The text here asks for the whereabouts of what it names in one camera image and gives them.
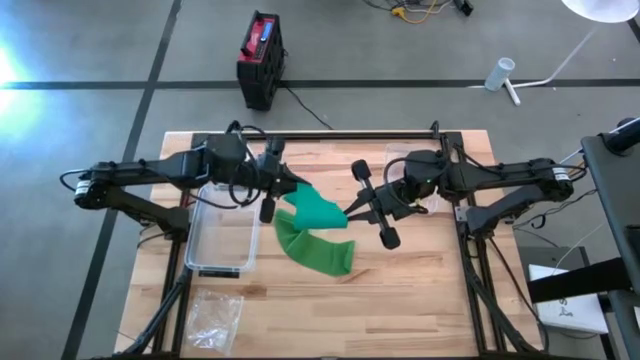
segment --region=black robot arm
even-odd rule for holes
[[[401,159],[405,163],[401,179],[387,182],[388,167],[385,168],[385,184],[365,188],[358,193],[358,200],[345,213],[350,214],[357,207],[369,203],[371,211],[350,215],[350,220],[366,220],[381,224],[382,239],[389,249],[400,245],[395,231],[386,229],[381,221],[391,215],[400,220],[415,213],[426,213],[416,201],[437,191],[447,201],[458,202],[478,190],[520,186],[519,189],[486,207],[458,208],[456,214],[467,223],[467,231],[472,236],[490,233],[503,218],[517,218],[532,204],[539,201],[564,201],[573,193],[572,179],[567,166],[556,164],[551,159],[534,159],[522,163],[483,166],[458,149],[460,158],[468,161],[454,162],[440,151],[419,150],[410,152]],[[356,179],[362,181],[358,169],[368,167],[364,161],[354,163]]]
[[[229,184],[230,195],[238,206],[253,203],[260,192],[266,193],[260,220],[270,222],[275,209],[274,198],[295,191],[298,182],[306,182],[281,163],[284,146],[283,139],[268,137],[265,152],[254,157],[245,140],[238,133],[229,132],[209,136],[199,147],[175,153],[164,160],[100,162],[80,175],[74,201],[84,209],[111,208],[138,222],[156,223],[170,236],[188,230],[188,210],[162,207],[126,192],[123,187],[170,183],[186,190],[199,188],[207,182],[223,183]],[[234,186],[247,188],[250,199],[237,200]]]

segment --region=plastic bin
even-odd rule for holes
[[[236,186],[239,200],[247,191]],[[220,205],[234,205],[226,185],[207,184],[198,196]],[[192,270],[246,272],[253,270],[260,232],[260,200],[247,207],[219,209],[198,201],[191,222],[185,264]]]

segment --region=gray floor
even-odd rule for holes
[[[543,78],[592,26],[555,0],[475,5],[470,18],[445,9],[413,26],[356,0],[184,0],[160,80],[234,79],[254,9],[282,17],[290,80],[482,79],[501,56],[516,61],[513,78]],[[0,83],[146,80],[170,7],[170,0],[0,1]],[[603,25],[561,77],[639,78],[639,57],[627,24]],[[296,92],[336,129],[424,129],[433,120],[443,128],[487,129],[504,162],[560,159],[583,135],[636,115],[640,98],[636,87],[524,89],[516,108],[505,93],[469,89]],[[60,357],[104,214],[75,207],[57,176],[119,160],[141,96],[141,90],[0,90],[0,358]],[[158,90],[136,157],[156,157],[165,131],[221,130],[233,119],[267,130],[321,129],[284,91],[270,112],[256,113],[238,90]],[[585,180],[576,192],[592,186]],[[148,195],[146,188],[135,191]],[[599,200],[590,197],[549,218],[540,234],[570,246],[604,221]],[[617,256],[605,229],[584,244],[592,262]],[[118,219],[83,357],[112,349],[137,230]],[[517,239],[541,245],[527,234]],[[552,336],[551,348],[603,356],[597,341],[560,335]]]

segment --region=green cloth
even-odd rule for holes
[[[347,275],[353,263],[355,241],[334,244],[294,229],[294,216],[278,209],[274,226],[284,252],[298,264],[331,276]]]
[[[311,185],[299,183],[297,190],[284,196],[284,200],[296,207],[293,227],[306,229],[344,229],[347,215],[336,203],[320,196]]]

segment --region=white lamp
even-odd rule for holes
[[[569,10],[582,16],[583,18],[596,21],[599,23],[620,23],[627,21],[638,14],[638,8],[640,4],[638,0],[562,0],[562,3],[569,8]],[[578,53],[578,51],[584,46],[584,44],[593,36],[598,26],[594,26],[578,43],[573,51],[569,53],[566,59],[560,64],[560,66],[549,76],[548,78],[540,81],[534,81],[523,84],[512,85],[513,88],[523,88],[531,86],[545,85],[551,82],[562,71],[562,69],[569,63],[569,61]],[[515,91],[510,91],[514,102],[516,102],[517,95]]]

